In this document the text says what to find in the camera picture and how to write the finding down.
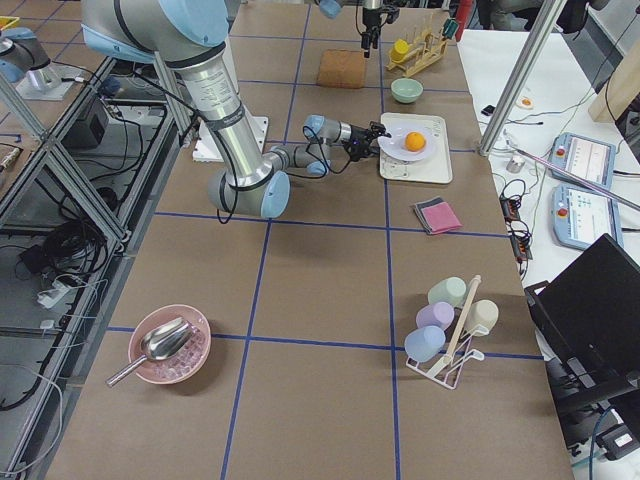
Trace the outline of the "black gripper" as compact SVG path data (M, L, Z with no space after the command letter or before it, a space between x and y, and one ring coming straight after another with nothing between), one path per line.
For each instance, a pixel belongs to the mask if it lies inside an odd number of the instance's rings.
M380 148L372 142L380 137L390 138L386 127L377 121L371 121L368 128L348 124L349 133L341 136L341 144L351 162L378 155Z
M365 58L370 57L371 48L379 48L380 29L386 24L394 23L399 15L400 9L397 6L363 8L362 22L365 31L361 33L361 49Z

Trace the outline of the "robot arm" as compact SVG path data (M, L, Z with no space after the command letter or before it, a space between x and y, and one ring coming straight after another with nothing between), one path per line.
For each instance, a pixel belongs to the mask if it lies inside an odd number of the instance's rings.
M289 201L287 169L326 175L336 144L352 161L379 152L373 143L386 136L383 124L371 122L364 129L320 115L309 116L303 126L306 147L262 152L223 61L229 24L222 1L84 1L81 8L90 48L136 63L161 59L181 76L225 164L208 184L209 198L220 211L277 218Z
M349 4L343 0L319 0L315 1L321 13L335 19ZM395 1L366 0L353 1L356 11L356 30L360 35L360 44L366 59L370 57L371 50L379 48L379 40L384 25L393 24L400 15L400 7Z

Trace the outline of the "grey robot base mount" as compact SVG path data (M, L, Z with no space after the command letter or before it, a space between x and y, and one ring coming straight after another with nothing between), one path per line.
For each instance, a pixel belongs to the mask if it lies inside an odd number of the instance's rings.
M61 101L84 78L77 67L56 66L26 27L1 33L1 74L26 100Z

